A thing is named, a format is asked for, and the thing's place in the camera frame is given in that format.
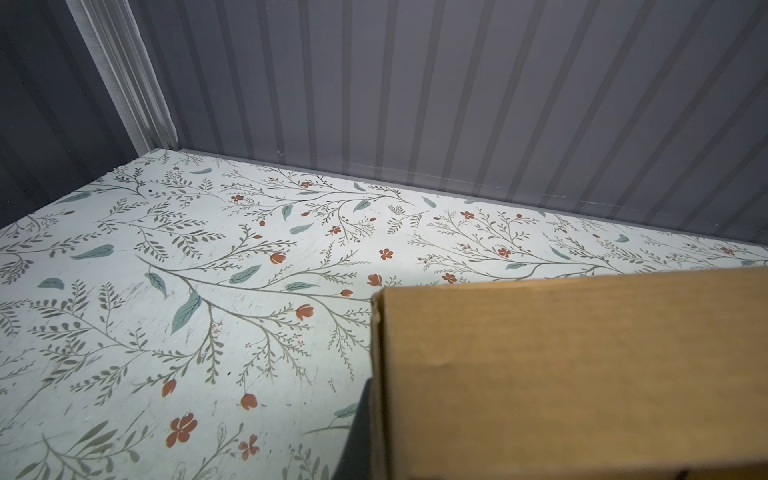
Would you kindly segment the brown cardboard box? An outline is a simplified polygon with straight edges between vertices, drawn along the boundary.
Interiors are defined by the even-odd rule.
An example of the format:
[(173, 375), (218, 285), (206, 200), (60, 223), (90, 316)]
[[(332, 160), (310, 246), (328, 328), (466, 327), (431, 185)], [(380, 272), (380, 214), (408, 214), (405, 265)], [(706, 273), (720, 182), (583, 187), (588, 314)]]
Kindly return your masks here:
[(387, 288), (376, 479), (763, 479), (763, 267)]

